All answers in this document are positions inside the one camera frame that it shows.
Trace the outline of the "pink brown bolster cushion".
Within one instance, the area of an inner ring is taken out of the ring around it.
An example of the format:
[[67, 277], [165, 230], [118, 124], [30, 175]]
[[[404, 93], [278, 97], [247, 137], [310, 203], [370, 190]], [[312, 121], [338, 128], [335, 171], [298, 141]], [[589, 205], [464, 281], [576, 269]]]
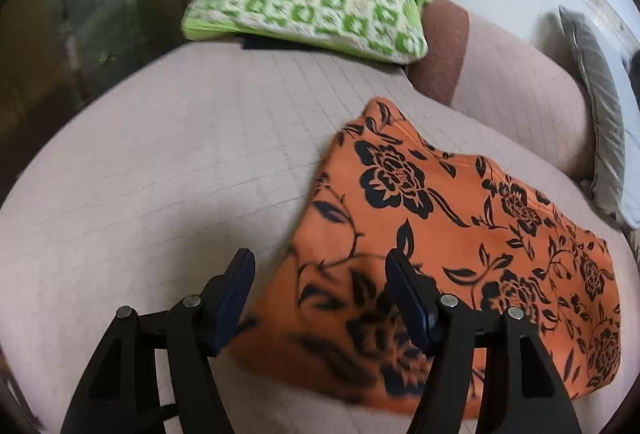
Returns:
[[422, 95], [510, 138], [574, 180], [594, 171], [585, 87], [533, 45], [447, 0], [422, 8], [427, 54], [407, 69]]

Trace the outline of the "black furry object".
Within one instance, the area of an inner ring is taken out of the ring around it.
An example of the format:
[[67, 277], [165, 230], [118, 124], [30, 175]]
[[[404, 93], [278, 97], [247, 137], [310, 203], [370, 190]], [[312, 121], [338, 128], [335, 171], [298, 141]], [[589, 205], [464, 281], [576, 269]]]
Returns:
[[634, 97], [640, 105], [640, 58], [638, 55], [634, 55], [629, 63], [628, 76]]

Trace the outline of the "orange black floral garment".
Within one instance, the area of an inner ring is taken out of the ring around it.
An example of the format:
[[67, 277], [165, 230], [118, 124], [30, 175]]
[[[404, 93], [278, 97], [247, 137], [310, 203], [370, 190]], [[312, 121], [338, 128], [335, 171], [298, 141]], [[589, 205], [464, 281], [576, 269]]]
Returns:
[[432, 362], [390, 293], [391, 250], [473, 310], [522, 310], [570, 397], [613, 381], [620, 296], [606, 241], [493, 160], [436, 149], [384, 98], [334, 137], [232, 357], [304, 390], [412, 414]]

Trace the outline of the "dark wooden glass cabinet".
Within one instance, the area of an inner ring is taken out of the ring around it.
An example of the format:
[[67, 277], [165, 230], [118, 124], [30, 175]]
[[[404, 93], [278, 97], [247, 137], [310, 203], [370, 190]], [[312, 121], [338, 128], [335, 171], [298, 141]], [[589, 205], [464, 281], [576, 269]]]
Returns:
[[1, 0], [1, 189], [96, 98], [179, 46], [191, 0]]

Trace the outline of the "grey white pillow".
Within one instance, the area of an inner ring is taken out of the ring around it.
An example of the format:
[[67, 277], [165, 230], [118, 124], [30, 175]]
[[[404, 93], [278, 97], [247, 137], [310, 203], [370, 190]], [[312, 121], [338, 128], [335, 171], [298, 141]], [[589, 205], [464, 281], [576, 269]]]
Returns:
[[620, 224], [639, 227], [639, 107], [617, 50], [581, 12], [559, 7], [564, 36], [590, 98], [596, 157], [589, 192]]

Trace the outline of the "green white patterned pillow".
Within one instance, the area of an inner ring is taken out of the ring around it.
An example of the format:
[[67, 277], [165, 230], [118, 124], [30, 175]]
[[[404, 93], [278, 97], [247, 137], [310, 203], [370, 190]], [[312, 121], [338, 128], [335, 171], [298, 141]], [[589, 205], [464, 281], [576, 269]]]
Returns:
[[206, 41], [231, 33], [278, 38], [390, 64], [427, 54], [426, 0], [194, 0], [183, 35]]

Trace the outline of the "pink quilted bed mattress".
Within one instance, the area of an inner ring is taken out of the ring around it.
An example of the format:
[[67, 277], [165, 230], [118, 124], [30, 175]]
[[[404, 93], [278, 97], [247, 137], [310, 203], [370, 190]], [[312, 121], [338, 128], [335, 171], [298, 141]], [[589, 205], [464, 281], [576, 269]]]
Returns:
[[622, 366], [576, 404], [587, 433], [639, 372], [639, 274], [624, 236], [554, 166], [418, 93], [404, 72], [322, 52], [183, 45], [75, 116], [1, 209], [1, 346], [30, 409], [55, 433], [114, 313], [164, 310], [239, 248], [256, 284], [277, 268], [322, 152], [375, 96], [433, 146], [481, 154], [605, 238], [622, 306]]

